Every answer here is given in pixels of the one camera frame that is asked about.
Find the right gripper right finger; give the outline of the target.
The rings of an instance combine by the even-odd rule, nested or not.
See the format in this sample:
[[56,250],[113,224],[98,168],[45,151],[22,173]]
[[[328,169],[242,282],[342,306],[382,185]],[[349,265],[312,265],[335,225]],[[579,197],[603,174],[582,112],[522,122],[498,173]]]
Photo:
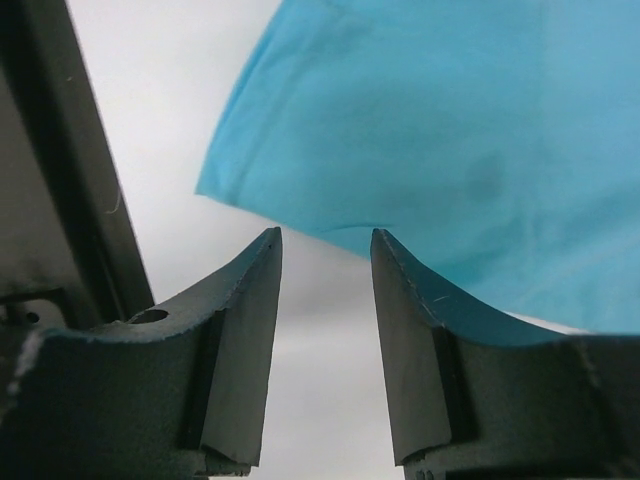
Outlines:
[[395,463],[408,479],[635,479],[639,340],[503,313],[371,238]]

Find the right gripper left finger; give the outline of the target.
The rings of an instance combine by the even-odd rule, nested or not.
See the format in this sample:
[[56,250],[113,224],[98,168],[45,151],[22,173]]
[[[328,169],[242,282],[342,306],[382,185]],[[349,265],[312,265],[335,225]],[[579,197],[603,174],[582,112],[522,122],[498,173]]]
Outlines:
[[1,331],[5,479],[205,479],[259,464],[282,272],[269,228],[125,322]]

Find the teal polo shirt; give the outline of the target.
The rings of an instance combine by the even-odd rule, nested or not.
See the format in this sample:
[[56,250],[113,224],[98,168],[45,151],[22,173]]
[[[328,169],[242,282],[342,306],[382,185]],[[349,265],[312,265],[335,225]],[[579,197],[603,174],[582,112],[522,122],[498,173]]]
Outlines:
[[635,1],[284,1],[198,194],[486,303],[639,330]]

